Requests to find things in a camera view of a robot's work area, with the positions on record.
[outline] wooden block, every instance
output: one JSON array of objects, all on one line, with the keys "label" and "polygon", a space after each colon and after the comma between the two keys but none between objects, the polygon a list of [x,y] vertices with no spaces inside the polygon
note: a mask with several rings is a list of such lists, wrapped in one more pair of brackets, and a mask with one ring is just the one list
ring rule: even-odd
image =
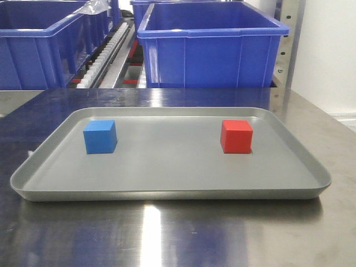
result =
[{"label": "wooden block", "polygon": [[253,129],[245,120],[223,120],[220,143],[224,153],[251,153]]}]

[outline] stainless steel table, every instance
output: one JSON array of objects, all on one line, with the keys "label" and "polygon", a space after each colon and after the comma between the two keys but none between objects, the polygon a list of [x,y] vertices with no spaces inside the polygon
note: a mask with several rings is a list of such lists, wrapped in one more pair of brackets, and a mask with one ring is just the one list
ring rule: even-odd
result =
[{"label": "stainless steel table", "polygon": [[0,120],[0,266],[356,266],[356,134],[294,92],[267,92],[332,175],[318,199],[28,202],[9,178],[74,110],[241,104],[233,90],[42,92]]}]

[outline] blue plastic bin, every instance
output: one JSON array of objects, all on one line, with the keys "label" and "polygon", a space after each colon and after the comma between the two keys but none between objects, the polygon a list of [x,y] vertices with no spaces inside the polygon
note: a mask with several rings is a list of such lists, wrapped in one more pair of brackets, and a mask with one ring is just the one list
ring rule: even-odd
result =
[{"label": "blue plastic bin", "polygon": [[245,2],[155,3],[137,36],[149,87],[269,87],[289,28]]},{"label": "blue plastic bin", "polygon": [[84,1],[0,2],[0,89],[66,87],[109,32],[107,12]]},{"label": "blue plastic bin", "polygon": [[150,6],[154,3],[174,3],[174,2],[194,2],[194,1],[206,1],[206,0],[131,0],[130,4],[133,7],[133,17],[135,22],[135,31],[139,28],[144,15]]},{"label": "blue plastic bin", "polygon": [[108,20],[109,24],[112,23],[112,27],[118,25],[121,21],[121,11],[119,8],[118,0],[108,0],[110,4],[110,9],[108,10]]}]

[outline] tray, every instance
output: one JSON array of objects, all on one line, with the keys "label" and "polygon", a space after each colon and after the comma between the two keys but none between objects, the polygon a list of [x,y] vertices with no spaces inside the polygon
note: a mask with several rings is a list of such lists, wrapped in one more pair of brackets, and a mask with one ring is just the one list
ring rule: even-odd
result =
[{"label": "tray", "polygon": [[[89,120],[115,120],[112,154],[87,155]],[[248,120],[251,154],[224,154],[222,120]],[[269,111],[246,107],[96,107],[71,114],[16,170],[31,201],[311,199],[327,170]]]}]

